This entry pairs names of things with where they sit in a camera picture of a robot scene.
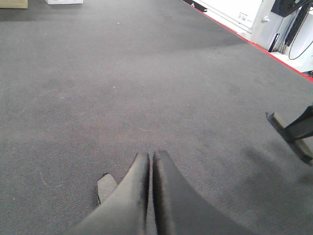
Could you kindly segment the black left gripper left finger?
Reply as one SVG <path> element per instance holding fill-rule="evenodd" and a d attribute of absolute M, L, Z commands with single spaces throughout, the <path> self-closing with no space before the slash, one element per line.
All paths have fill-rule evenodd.
<path fill-rule="evenodd" d="M 65 235 L 144 235 L 149 201 L 150 159 L 138 152 L 127 174 L 101 205 Z"/>

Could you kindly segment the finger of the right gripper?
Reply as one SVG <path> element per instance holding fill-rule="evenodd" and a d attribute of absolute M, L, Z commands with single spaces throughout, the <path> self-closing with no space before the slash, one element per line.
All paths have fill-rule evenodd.
<path fill-rule="evenodd" d="M 284 128 L 287 141 L 295 141 L 313 136 L 313 106 L 306 110 L 295 121 Z"/>

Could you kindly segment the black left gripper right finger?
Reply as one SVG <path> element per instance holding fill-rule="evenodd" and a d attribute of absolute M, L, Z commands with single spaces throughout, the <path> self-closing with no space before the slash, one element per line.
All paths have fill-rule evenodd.
<path fill-rule="evenodd" d="M 153 155 L 153 203 L 159 235 L 250 235 L 204 200 L 165 150 Z"/>

